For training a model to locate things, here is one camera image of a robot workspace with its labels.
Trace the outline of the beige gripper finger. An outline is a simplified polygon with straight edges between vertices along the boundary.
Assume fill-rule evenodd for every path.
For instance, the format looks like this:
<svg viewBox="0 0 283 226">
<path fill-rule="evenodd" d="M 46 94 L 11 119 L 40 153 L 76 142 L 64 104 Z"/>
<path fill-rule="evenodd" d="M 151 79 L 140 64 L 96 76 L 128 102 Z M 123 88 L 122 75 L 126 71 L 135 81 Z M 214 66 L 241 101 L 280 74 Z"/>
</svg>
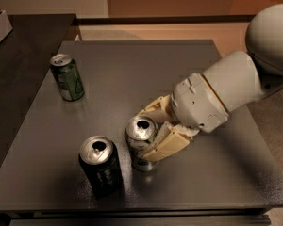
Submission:
<svg viewBox="0 0 283 226">
<path fill-rule="evenodd" d="M 166 121 L 171 123 L 178 122 L 178 118 L 172 109 L 172 100 L 170 95 L 158 97 L 142 109 L 139 112 L 139 115 L 147 116 L 156 123 L 164 123 Z"/>
<path fill-rule="evenodd" d="M 153 142 L 141 151 L 141 158 L 151 162 L 160 161 L 186 148 L 200 132 L 181 124 L 164 122 Z"/>
</svg>

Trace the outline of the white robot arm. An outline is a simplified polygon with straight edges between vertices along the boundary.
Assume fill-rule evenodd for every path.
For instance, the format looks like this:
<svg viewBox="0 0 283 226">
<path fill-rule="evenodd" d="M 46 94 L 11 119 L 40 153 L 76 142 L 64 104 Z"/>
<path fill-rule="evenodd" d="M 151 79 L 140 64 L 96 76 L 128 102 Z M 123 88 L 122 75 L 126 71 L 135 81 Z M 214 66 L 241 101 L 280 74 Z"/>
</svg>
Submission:
<svg viewBox="0 0 283 226">
<path fill-rule="evenodd" d="M 257 14 L 245 34 L 246 50 L 225 56 L 179 82 L 173 92 L 141 111 L 162 125 L 138 157 L 160 161 L 187 147 L 199 132 L 210 133 L 231 112 L 283 89 L 283 4 Z"/>
</svg>

